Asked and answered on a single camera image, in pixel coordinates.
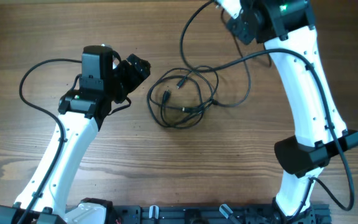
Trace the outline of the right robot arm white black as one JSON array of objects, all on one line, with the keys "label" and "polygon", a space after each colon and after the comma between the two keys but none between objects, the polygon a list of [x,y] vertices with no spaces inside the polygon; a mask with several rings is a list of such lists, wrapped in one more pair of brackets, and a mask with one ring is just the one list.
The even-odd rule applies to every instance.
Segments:
[{"label": "right robot arm white black", "polygon": [[319,175],[334,156],[342,160],[355,189],[345,152],[358,146],[358,132],[348,129],[329,90],[319,57],[311,3],[297,1],[221,1],[230,15],[228,29],[244,44],[256,41],[274,62],[291,107],[295,133],[275,144],[283,168],[280,190],[273,200],[276,219],[293,223],[314,214],[310,196]]}]

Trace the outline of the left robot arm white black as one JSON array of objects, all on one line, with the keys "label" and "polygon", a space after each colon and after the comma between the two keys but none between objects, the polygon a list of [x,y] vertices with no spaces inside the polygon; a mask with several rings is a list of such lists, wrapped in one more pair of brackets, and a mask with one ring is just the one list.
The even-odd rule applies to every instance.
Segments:
[{"label": "left robot arm white black", "polygon": [[67,209],[68,194],[81,160],[104,119],[124,110],[133,92],[150,75],[150,63],[131,54],[123,60],[108,45],[84,47],[81,73],[60,98],[56,128],[31,180],[10,207],[0,205],[0,223],[121,223],[111,201],[84,198]]}]

